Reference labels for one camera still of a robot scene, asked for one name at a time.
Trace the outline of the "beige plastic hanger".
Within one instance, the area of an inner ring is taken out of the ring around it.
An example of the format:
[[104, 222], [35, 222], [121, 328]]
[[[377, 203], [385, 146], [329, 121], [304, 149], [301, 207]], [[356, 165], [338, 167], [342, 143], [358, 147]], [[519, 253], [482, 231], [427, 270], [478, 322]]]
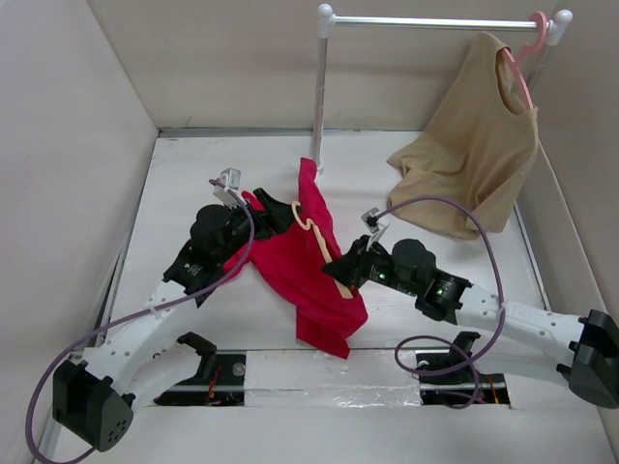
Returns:
[[[327, 242], [324, 236], [322, 235], [319, 227], [314, 223], [314, 221], [311, 218], [308, 218], [308, 219], [301, 218], [300, 216], [301, 203], [299, 201], [293, 201], [291, 203], [291, 210], [292, 210], [293, 217], [296, 220], [299, 227], [306, 232], [311, 231], [313, 233], [316, 243], [319, 247], [321, 256], [324, 260], [324, 263], [325, 264], [332, 263], [333, 262], [332, 255], [328, 249]], [[335, 279], [333, 279], [333, 282], [338, 288], [339, 294], [343, 299], [351, 300], [353, 298], [353, 295], [348, 288], [346, 288], [344, 285], [342, 285]]]

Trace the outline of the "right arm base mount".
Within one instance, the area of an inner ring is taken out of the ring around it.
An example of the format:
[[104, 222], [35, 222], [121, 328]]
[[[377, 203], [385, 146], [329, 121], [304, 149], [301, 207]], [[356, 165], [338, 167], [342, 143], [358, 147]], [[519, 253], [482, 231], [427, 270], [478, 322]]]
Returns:
[[[439, 370], [463, 361], [460, 353], [451, 347], [432, 348], [416, 352], [418, 367], [422, 370]], [[475, 377], [471, 367], [458, 372], [436, 376], [418, 376], [423, 406], [441, 405], [460, 409], [473, 396]], [[510, 398], [505, 376], [500, 373], [478, 372], [479, 386], [474, 405], [509, 405]]]

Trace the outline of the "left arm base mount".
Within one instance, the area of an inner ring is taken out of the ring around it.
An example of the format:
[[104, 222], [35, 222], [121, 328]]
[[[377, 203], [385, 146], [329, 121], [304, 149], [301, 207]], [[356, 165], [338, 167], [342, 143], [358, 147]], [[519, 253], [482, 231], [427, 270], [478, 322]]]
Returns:
[[178, 338], [200, 357], [195, 374], [158, 396], [158, 406], [237, 407], [245, 405], [246, 351], [220, 350], [196, 333]]

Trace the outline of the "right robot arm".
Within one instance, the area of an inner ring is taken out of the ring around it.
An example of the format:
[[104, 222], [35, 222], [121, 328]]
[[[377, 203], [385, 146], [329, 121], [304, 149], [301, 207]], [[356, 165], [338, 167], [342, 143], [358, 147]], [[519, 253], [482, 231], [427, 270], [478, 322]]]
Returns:
[[482, 358], [500, 337], [542, 354], [539, 369], [580, 399], [605, 409], [618, 406], [618, 327], [606, 313], [556, 314], [505, 301], [469, 280], [437, 268], [435, 255], [413, 239], [391, 251], [364, 235], [325, 273], [349, 289], [371, 281], [414, 298], [415, 307], [436, 322], [463, 328], [449, 351], [409, 368], [425, 383], [475, 382]]

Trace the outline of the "red t shirt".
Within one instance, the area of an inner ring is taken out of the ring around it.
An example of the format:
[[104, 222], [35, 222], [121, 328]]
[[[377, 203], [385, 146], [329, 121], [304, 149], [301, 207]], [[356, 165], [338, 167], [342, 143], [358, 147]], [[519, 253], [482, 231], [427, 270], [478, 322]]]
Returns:
[[[333, 260], [341, 256], [334, 222], [317, 186], [316, 163], [302, 158], [298, 174], [298, 199], [302, 219], [311, 218], [324, 236]], [[255, 241], [247, 261], [267, 284], [296, 308], [296, 338], [315, 349], [347, 359], [348, 337], [368, 320], [359, 292], [343, 299], [333, 279], [322, 272], [325, 265], [311, 231], [297, 222], [282, 235]]]

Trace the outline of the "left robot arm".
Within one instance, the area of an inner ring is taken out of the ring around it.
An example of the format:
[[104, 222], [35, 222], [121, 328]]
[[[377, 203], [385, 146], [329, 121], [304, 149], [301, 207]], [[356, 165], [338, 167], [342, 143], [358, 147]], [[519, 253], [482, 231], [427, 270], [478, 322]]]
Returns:
[[340, 255], [332, 216], [317, 186], [301, 182], [283, 203], [258, 188], [223, 189], [225, 204], [196, 214], [189, 239], [164, 272], [155, 303], [119, 324], [80, 362], [62, 360], [52, 378], [52, 415], [93, 451], [115, 447], [138, 408], [175, 383], [215, 374], [216, 346], [198, 330], [206, 301], [246, 263], [296, 310], [296, 336], [346, 358], [367, 321], [362, 297], [323, 272]]

